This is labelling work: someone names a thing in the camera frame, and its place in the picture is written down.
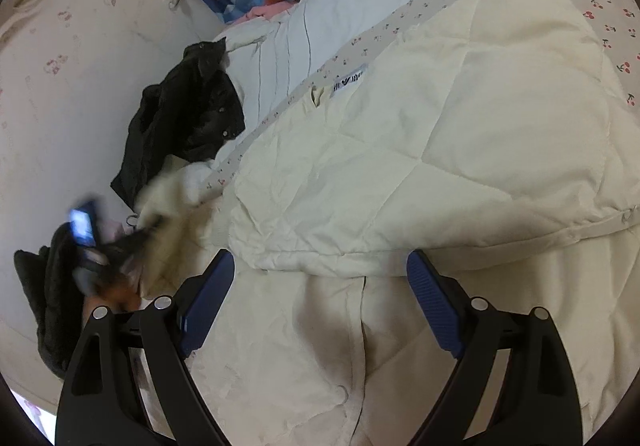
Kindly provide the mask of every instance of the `black clamp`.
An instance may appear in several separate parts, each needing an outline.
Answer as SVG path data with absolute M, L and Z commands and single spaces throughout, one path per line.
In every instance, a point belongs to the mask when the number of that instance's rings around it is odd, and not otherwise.
M 470 299 L 453 278 L 440 276 L 414 251 L 407 278 L 438 344 L 458 360 L 412 446 L 581 446 L 580 403 L 569 359 L 549 312 L 496 310 Z M 496 352 L 511 349 L 486 431 L 465 439 Z
M 143 310 L 94 309 L 65 377 L 56 444 L 65 446 L 229 445 L 194 385 L 183 359 L 199 348 L 234 278 L 234 260 L 220 251 L 176 295 Z M 152 430 L 129 347 L 145 349 L 158 398 L 175 441 Z

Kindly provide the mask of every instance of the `white quilt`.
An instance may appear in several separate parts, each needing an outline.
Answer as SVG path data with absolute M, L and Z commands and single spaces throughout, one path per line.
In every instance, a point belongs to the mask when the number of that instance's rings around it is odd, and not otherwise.
M 424 248 L 479 269 L 640 220 L 640 130 L 569 0 L 459 0 L 328 97 L 242 159 L 230 242 L 252 267 L 388 276 Z
M 232 26 L 226 38 L 226 73 L 244 111 L 246 130 L 212 161 L 217 168 L 233 149 L 310 74 L 346 44 L 409 0 L 300 0 L 271 21 Z
M 460 0 L 328 95 L 254 142 L 195 237 L 236 258 L 192 365 L 230 441 L 408 441 L 452 367 L 394 278 L 414 248 L 499 308 L 549 307 L 590 434 L 638 350 L 632 311 L 615 311 L 640 278 L 640 127 L 581 13 Z

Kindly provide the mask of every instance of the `wall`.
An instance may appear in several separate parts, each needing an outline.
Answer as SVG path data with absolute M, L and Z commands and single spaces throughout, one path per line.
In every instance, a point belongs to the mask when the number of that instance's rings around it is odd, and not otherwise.
M 36 356 L 13 253 L 48 244 L 89 192 L 112 218 L 130 214 L 109 184 L 142 89 L 222 25 L 200 0 L 175 12 L 163 0 L 44 0 L 15 20 L 0 30 L 0 370 L 54 410 L 60 384 Z

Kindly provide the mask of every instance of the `phone screen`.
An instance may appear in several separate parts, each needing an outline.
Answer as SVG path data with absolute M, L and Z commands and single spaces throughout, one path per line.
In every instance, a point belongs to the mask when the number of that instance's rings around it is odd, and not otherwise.
M 89 213 L 81 210 L 71 210 L 69 215 L 71 232 L 74 239 L 81 246 L 95 246 L 94 230 L 92 229 Z

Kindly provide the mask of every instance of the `bedding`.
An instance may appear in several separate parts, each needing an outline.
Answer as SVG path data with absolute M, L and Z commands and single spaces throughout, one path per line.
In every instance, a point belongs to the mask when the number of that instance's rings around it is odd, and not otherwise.
M 244 154 L 230 244 L 250 266 L 404 274 L 424 248 L 479 269 L 638 223 L 640 130 L 571 1 L 444 12 L 331 101 L 312 87 Z
M 244 138 L 342 45 L 408 1 L 300 0 L 270 22 L 255 19 L 223 32 L 226 72 L 243 103 L 246 130 L 220 150 L 212 169 L 223 166 Z
M 253 109 L 254 113 L 245 114 L 247 130 L 236 140 L 223 147 L 217 159 L 209 162 L 212 173 L 203 184 L 203 187 L 207 187 L 209 190 L 221 191 L 222 187 L 233 178 L 241 156 L 249 145 L 278 117 L 279 113 L 283 112 L 288 105 L 299 98 L 310 86 L 327 86 L 329 84 L 331 86 L 340 86 L 344 80 L 349 80 L 354 74 L 365 71 L 367 64 L 380 54 L 382 49 L 392 41 L 396 33 L 404 31 L 416 23 L 426 21 L 440 8 L 446 7 L 454 1 L 410 0 L 375 27 L 351 38 L 340 51 L 322 65 L 319 71 L 303 80 L 289 96 L 281 100 L 277 106 L 272 107 L 268 114 L 264 113 L 268 108 L 260 108 L 257 103 L 245 100 L 242 92 L 240 92 L 244 101 L 244 110 L 250 112 Z M 619 77 L 625 86 L 630 111 L 635 116 L 638 116 L 635 106 L 640 82 L 638 82 L 635 74 L 635 65 L 640 61 L 640 57 L 638 51 L 634 50 L 635 47 L 633 45 L 636 28 L 638 27 L 636 25 L 639 13 L 638 6 L 636 6 L 634 0 L 572 0 L 572 2 L 590 20 L 591 26 L 602 39 L 603 48 L 606 49 L 610 58 L 615 61 Z M 247 39 L 251 40 L 252 35 L 248 34 Z M 270 45 L 268 47 L 270 47 L 267 49 L 269 51 L 275 50 Z M 258 55 L 258 60 L 262 65 L 262 72 L 260 68 L 255 70 L 258 73 L 260 82 L 262 81 L 262 76 L 266 75 L 267 69 L 269 69 L 269 72 L 274 71 L 274 61 L 289 61 L 287 56 L 280 55 L 278 52 L 275 52 L 275 60 L 273 58 L 265 58 L 263 60 L 260 56 L 261 49 L 256 46 L 253 46 L 251 51 L 254 53 L 254 57 L 256 54 Z M 242 74 L 241 79 L 249 81 L 251 76 L 251 74 L 245 73 Z M 262 94 L 263 92 L 254 94 L 253 97 L 261 98 Z M 255 126 L 256 123 L 258 123 L 257 127 L 250 132 L 250 127 Z M 206 176 L 203 173 L 199 175 L 202 178 Z

